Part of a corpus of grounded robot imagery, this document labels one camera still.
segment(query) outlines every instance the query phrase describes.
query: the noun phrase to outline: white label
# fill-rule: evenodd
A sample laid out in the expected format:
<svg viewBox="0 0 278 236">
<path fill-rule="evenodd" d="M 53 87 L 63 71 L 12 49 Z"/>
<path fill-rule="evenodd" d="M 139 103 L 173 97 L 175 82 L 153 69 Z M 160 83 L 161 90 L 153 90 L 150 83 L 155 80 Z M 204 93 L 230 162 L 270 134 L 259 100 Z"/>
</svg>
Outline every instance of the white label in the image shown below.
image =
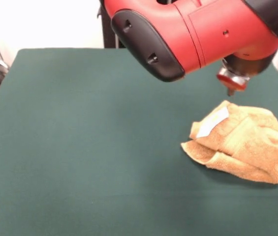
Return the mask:
<svg viewBox="0 0 278 236">
<path fill-rule="evenodd" d="M 201 137 L 207 137 L 214 129 L 214 127 L 216 127 L 219 123 L 228 118 L 228 116 L 229 112 L 227 110 L 227 107 L 223 107 L 222 109 L 210 115 L 201 125 L 196 138 L 198 139 Z"/>
</svg>

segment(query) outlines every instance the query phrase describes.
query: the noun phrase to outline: red robot arm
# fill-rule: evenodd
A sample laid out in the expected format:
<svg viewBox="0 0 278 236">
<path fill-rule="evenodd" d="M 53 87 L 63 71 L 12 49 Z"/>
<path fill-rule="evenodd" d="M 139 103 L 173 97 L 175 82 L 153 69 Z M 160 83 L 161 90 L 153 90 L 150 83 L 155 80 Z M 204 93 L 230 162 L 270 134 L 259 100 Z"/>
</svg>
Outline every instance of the red robot arm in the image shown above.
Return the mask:
<svg viewBox="0 0 278 236">
<path fill-rule="evenodd" d="M 112 29 L 156 78 L 179 80 L 223 59 L 218 73 L 244 90 L 278 49 L 278 0 L 101 0 Z"/>
</svg>

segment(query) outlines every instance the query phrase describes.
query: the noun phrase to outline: table surface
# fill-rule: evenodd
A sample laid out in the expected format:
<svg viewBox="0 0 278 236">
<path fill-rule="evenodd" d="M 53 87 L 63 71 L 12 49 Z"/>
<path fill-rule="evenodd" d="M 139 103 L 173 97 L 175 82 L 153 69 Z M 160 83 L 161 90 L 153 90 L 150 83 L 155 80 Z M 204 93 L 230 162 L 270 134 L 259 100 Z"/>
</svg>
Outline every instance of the table surface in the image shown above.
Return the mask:
<svg viewBox="0 0 278 236">
<path fill-rule="evenodd" d="M 270 109 L 271 66 L 227 97 L 220 62 L 163 83 L 126 50 L 21 50 L 0 88 L 0 235 L 278 235 L 278 185 L 180 147 L 222 100 Z"/>
</svg>

